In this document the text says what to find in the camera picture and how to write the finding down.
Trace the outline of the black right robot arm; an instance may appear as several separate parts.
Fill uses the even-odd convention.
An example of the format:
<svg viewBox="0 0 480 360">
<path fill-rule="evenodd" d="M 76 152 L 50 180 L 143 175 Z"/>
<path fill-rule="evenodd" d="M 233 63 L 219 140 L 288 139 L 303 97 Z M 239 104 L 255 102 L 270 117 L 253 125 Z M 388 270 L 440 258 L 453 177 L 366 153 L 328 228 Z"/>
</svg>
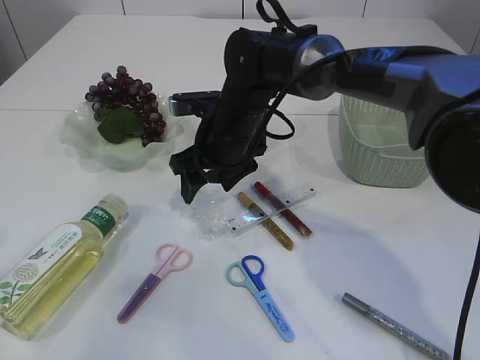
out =
<svg viewBox="0 0 480 360">
<path fill-rule="evenodd" d="M 240 28 L 224 50 L 226 79 L 213 94 L 175 94 L 201 122 L 194 143 L 169 162 L 191 203 L 208 183 L 225 191 L 257 169 L 268 123 L 287 95 L 314 101 L 335 93 L 402 112 L 411 149 L 455 203 L 479 210 L 479 58 L 434 46 L 346 50 L 306 25 Z"/>
</svg>

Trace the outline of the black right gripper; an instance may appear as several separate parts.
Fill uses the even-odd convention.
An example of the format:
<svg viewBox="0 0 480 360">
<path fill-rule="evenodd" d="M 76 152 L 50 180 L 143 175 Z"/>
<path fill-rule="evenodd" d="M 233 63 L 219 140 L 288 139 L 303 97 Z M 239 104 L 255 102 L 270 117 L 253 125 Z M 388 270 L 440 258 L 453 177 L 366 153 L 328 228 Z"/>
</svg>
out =
<svg viewBox="0 0 480 360">
<path fill-rule="evenodd" d="M 228 37 L 223 56 L 226 79 L 214 111 L 200 123 L 193 148 L 169 160 L 174 175 L 180 176 L 186 204 L 208 182 L 207 173 L 220 173 L 220 184 L 228 192 L 257 171 L 256 158 L 266 152 L 262 142 L 270 100 L 282 89 L 318 100 L 318 86 L 291 83 L 318 59 L 315 26 L 301 26 L 293 33 L 280 26 L 271 31 L 240 28 Z"/>
</svg>

